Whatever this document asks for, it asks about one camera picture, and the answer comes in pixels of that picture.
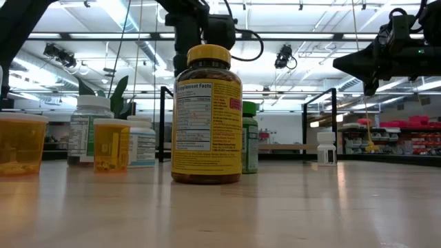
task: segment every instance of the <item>supplement facts label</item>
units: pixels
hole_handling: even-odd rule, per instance
[[[180,85],[176,93],[176,149],[210,151],[212,83]]]

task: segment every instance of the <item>small white bottle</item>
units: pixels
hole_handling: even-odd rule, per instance
[[[336,135],[333,132],[319,132],[317,133],[317,160],[319,166],[336,166],[337,154]]]
[[[152,167],[156,164],[156,132],[151,129],[152,119],[129,116],[130,143],[129,168]]]

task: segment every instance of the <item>supplement bottle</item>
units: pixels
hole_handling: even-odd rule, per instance
[[[94,119],[113,117],[109,99],[101,96],[78,96],[76,110],[70,117],[70,167],[94,166]]]
[[[257,112],[257,104],[242,102],[242,173],[257,173],[258,168],[258,124],[254,119]]]
[[[155,165],[156,133],[151,129],[152,119],[146,116],[129,116],[129,168]]]
[[[337,155],[336,146],[336,134],[333,132],[320,132],[317,133],[317,141],[319,146],[317,147],[317,161],[319,166],[336,166]]]
[[[188,52],[189,69],[174,85],[172,178],[180,183],[239,181],[242,172],[242,83],[218,45]]]

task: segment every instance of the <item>white label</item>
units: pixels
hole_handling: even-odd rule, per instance
[[[155,134],[130,133],[129,161],[130,165],[154,165]]]
[[[68,156],[86,156],[88,151],[89,116],[70,119]]]
[[[176,94],[176,149],[210,151],[212,83],[181,85]]]
[[[258,128],[256,126],[249,126],[248,132],[248,169],[254,170],[258,168]]]

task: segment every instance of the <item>white wall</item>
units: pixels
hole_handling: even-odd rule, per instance
[[[256,120],[259,129],[275,132],[271,140],[280,144],[302,143],[302,114],[258,113]]]

